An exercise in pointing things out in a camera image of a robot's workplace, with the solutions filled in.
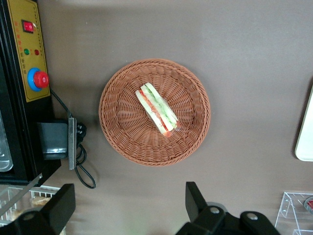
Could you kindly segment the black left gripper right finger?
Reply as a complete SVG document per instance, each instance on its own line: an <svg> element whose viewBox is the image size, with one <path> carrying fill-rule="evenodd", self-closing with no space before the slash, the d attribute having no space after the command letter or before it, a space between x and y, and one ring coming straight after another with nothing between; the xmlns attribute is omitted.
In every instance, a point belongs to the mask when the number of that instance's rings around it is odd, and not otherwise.
<svg viewBox="0 0 313 235"><path fill-rule="evenodd" d="M219 203L206 202L195 182L186 182L185 207L190 221L178 235L278 235L269 219L256 211L237 218Z"/></svg>

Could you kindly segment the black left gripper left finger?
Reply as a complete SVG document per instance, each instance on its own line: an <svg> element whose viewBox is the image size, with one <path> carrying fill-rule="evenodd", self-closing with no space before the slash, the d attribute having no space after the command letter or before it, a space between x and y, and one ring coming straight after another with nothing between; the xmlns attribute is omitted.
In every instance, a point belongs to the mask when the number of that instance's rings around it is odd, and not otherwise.
<svg viewBox="0 0 313 235"><path fill-rule="evenodd" d="M27 211L19 216L13 222L13 234L58 235L74 211L74 184L65 184L39 211Z"/></svg>

